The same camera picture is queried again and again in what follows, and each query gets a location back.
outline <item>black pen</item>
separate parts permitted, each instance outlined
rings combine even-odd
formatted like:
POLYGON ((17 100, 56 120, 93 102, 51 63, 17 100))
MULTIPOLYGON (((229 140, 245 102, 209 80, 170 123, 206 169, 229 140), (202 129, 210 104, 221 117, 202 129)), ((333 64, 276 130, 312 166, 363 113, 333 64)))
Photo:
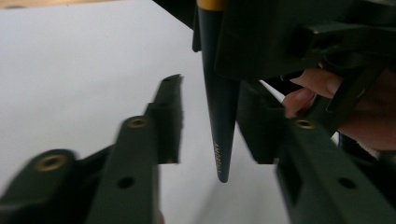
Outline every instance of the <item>black pen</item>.
POLYGON ((225 1, 197 0, 197 4, 216 170, 219 180, 225 183, 228 181, 230 171, 239 81, 221 77, 215 71, 217 45, 225 1))

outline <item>finger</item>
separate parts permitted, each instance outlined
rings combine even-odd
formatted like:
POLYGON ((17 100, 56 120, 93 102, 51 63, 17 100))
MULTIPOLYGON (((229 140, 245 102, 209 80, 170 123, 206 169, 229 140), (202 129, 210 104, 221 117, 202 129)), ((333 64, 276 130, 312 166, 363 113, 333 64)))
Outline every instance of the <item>finger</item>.
POLYGON ((370 112, 354 112, 340 127, 346 136, 378 150, 396 148, 396 119, 370 112))
POLYGON ((298 112, 307 107, 314 96, 315 94, 307 88, 302 88, 285 96, 282 104, 286 109, 286 118, 297 117, 298 112))
POLYGON ((300 77, 291 79, 290 81, 308 88, 321 96, 332 99, 340 87, 342 79, 323 69, 308 68, 305 69, 300 77))

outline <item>fingernail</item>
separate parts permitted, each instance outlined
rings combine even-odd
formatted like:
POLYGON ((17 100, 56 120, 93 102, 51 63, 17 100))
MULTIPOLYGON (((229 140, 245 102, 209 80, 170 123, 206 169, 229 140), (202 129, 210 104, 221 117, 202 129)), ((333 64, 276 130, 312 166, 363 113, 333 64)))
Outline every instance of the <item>fingernail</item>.
POLYGON ((312 97, 313 92, 311 90, 308 89, 302 89, 299 93, 297 93, 296 100, 299 101, 304 101, 307 100, 308 98, 312 97))
POLYGON ((338 91, 338 88, 340 88, 341 85, 341 81, 338 79, 330 79, 327 82, 327 90, 331 93, 331 94, 335 94, 338 91))

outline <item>white surface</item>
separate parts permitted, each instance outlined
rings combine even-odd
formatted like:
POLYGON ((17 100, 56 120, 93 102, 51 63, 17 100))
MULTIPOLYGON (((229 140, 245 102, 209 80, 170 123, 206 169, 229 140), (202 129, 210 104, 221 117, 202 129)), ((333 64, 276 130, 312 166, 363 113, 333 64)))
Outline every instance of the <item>white surface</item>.
POLYGON ((150 1, 0 11, 0 190, 36 154, 83 158, 143 113, 159 82, 182 74, 181 164, 162 165, 167 224, 288 223, 272 166, 239 132, 230 180, 217 180, 201 54, 192 31, 150 1))

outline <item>wooden floor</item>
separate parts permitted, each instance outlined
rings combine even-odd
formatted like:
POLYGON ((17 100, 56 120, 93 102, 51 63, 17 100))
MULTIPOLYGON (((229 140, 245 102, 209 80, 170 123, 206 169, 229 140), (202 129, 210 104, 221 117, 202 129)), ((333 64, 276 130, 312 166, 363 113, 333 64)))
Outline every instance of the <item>wooden floor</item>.
POLYGON ((0 0, 0 9, 18 7, 66 6, 81 3, 109 2, 116 0, 0 0))

